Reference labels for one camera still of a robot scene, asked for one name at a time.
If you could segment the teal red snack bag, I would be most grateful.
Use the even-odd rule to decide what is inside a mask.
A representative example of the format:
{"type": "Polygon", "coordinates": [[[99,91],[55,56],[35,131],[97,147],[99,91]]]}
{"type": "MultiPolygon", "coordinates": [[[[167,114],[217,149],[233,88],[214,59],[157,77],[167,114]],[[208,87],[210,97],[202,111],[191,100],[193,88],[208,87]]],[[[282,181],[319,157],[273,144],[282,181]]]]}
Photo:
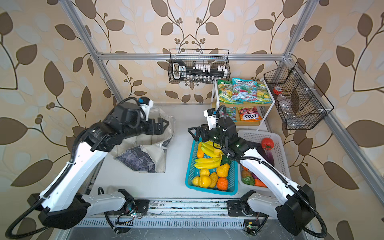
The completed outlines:
{"type": "Polygon", "coordinates": [[[242,102],[256,102],[258,100],[257,85],[257,82],[252,80],[232,78],[232,100],[242,102]]]}

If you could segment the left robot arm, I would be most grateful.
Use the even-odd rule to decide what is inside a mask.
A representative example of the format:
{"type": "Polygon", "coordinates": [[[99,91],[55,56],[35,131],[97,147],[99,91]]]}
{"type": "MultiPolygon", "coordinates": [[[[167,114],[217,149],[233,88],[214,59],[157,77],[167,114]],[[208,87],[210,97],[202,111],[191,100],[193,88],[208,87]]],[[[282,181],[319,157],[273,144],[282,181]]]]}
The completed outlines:
{"type": "Polygon", "coordinates": [[[147,97],[129,97],[118,103],[102,122],[83,130],[75,139],[70,160],[55,180],[28,201],[30,208],[6,230],[7,239],[33,236],[49,228],[67,230],[85,217],[110,211],[133,212],[134,198],[124,189],[91,196],[78,191],[94,168],[123,140],[140,135],[162,135],[169,126],[163,118],[150,119],[153,101],[147,97]],[[32,211],[40,211],[43,227],[28,233],[13,234],[14,228],[32,211]]]}

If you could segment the yellow bell pepper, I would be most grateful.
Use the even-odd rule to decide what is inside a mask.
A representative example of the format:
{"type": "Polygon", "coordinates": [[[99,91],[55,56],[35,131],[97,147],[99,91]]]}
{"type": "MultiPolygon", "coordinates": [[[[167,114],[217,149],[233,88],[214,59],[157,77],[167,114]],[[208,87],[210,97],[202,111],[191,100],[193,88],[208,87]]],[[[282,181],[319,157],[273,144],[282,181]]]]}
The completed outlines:
{"type": "Polygon", "coordinates": [[[209,176],[203,175],[200,176],[199,186],[201,188],[208,188],[212,183],[212,180],[209,176]]]}

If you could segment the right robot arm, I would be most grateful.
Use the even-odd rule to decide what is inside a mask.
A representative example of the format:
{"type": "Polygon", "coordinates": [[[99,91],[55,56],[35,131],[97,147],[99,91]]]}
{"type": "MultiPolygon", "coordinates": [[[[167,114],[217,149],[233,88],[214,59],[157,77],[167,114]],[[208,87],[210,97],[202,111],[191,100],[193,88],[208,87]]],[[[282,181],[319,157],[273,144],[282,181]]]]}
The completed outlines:
{"type": "Polygon", "coordinates": [[[269,198],[251,192],[247,205],[253,212],[278,219],[295,236],[302,231],[319,239],[327,236],[326,223],[317,211],[315,194],[311,187],[299,186],[281,174],[265,159],[261,144],[241,138],[235,123],[227,117],[224,105],[206,110],[204,116],[207,124],[188,128],[193,139],[219,144],[224,156],[250,170],[274,195],[269,198]]]}

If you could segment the cream canvas grocery bag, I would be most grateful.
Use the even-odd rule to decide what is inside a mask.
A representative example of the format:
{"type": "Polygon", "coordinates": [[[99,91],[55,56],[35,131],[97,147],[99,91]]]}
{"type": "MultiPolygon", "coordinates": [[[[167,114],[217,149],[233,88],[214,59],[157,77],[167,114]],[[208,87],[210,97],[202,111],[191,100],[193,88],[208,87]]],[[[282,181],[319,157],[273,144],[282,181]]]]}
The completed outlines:
{"type": "Polygon", "coordinates": [[[152,109],[150,118],[162,118],[169,122],[162,135],[140,135],[125,139],[113,148],[109,156],[134,172],[162,174],[166,172],[167,149],[174,139],[176,119],[161,108],[152,109]]]}

